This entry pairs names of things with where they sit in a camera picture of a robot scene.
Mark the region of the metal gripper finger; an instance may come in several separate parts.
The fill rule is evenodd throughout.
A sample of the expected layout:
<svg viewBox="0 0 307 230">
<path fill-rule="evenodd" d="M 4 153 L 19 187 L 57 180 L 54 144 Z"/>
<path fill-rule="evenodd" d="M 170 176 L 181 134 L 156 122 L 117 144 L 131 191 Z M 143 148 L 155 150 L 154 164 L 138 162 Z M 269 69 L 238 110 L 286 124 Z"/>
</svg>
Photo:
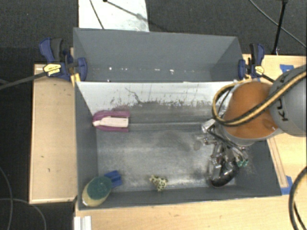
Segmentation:
<svg viewBox="0 0 307 230">
<path fill-rule="evenodd" d="M 216 160 L 215 157 L 211 157 L 208 162 L 208 178 L 209 180 L 213 180 L 214 172 L 216 167 Z"/>
<path fill-rule="evenodd" d="M 224 160 L 218 162 L 216 180 L 221 180 L 224 177 Z"/>
</svg>

